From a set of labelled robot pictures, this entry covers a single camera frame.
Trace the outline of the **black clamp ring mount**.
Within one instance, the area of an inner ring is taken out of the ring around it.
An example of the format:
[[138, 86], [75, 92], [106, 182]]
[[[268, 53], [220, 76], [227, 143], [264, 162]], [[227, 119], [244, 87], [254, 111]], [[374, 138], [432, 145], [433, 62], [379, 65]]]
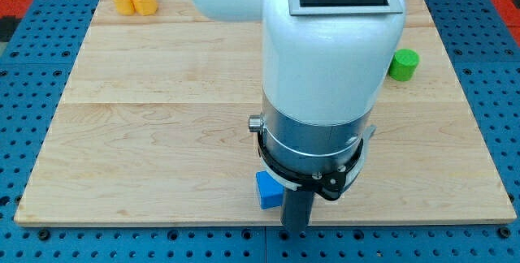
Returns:
[[294, 192], [314, 192], [325, 200], [338, 200], [361, 173], [369, 151], [370, 139], [376, 126], [370, 125], [362, 133], [353, 156], [343, 165], [328, 172], [311, 175], [296, 172], [277, 162], [267, 151], [261, 133], [257, 134], [258, 155], [266, 172], [279, 184]]

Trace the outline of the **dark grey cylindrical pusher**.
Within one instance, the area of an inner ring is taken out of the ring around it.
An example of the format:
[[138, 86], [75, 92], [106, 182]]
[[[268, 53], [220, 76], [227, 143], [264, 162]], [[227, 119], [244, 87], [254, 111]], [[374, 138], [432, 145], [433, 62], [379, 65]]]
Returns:
[[289, 232], [303, 232], [309, 224], [314, 193], [285, 188], [280, 221]]

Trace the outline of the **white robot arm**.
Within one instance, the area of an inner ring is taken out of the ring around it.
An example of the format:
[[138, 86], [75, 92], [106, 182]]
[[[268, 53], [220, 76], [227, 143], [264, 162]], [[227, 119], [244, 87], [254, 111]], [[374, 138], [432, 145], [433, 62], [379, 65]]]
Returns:
[[339, 199], [365, 164], [405, 0], [192, 1], [216, 21], [262, 23], [262, 111], [249, 129], [284, 187], [282, 224], [301, 232], [314, 197]]

